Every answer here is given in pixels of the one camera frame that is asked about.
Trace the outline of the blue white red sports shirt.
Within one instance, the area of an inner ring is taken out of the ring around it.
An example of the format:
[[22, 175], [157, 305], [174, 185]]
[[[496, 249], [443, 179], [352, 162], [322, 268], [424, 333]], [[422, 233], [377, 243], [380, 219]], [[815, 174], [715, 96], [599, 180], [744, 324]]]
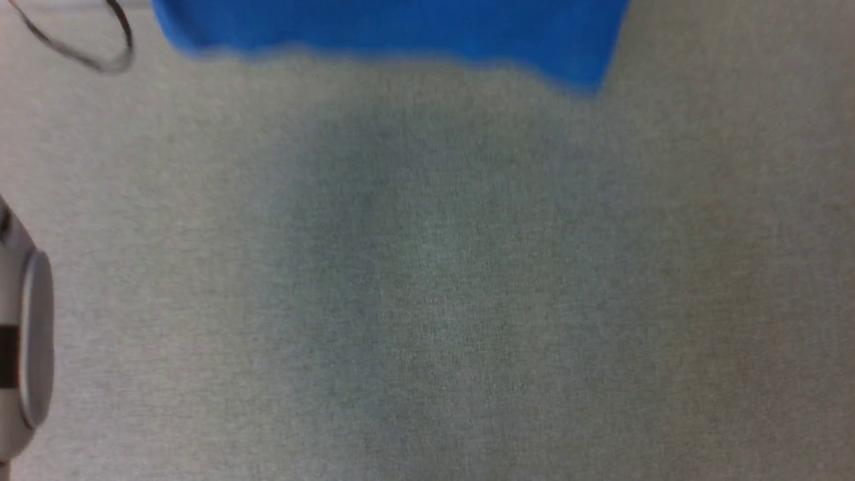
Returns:
[[190, 55], [299, 47], [355, 57], [451, 57], [532, 68], [598, 91], [631, 0], [152, 0]]

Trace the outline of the grey fabric sofa seat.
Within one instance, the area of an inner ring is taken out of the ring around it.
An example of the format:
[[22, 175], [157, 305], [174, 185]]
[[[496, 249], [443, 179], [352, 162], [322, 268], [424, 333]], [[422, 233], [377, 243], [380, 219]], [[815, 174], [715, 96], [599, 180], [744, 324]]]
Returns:
[[0, 13], [14, 479], [855, 481], [855, 0], [635, 0], [595, 97], [128, 15], [104, 77]]

